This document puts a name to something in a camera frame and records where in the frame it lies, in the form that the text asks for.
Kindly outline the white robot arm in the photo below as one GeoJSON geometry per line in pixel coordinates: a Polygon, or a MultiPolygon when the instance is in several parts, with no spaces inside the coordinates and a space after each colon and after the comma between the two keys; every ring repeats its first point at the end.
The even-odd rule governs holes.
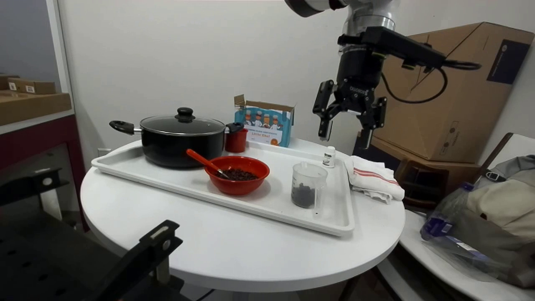
{"type": "Polygon", "coordinates": [[[375,96],[385,55],[365,43],[370,28],[395,28],[392,8],[395,0],[285,0],[300,16],[313,16],[325,9],[347,8],[345,29],[338,38],[340,65],[335,80],[320,83],[313,111],[320,116],[318,135],[330,138],[332,120],[340,111],[353,111],[362,130],[353,152],[362,155],[372,143],[377,126],[384,125],[387,100],[375,96]]]}

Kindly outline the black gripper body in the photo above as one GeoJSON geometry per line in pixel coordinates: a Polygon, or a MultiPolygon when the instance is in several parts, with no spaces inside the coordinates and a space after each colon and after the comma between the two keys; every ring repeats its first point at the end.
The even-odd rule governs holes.
{"type": "Polygon", "coordinates": [[[384,55],[367,46],[348,46],[342,53],[338,76],[320,83],[313,111],[327,126],[340,111],[353,110],[363,126],[380,126],[385,118],[385,101],[375,100],[380,83],[384,55]]]}

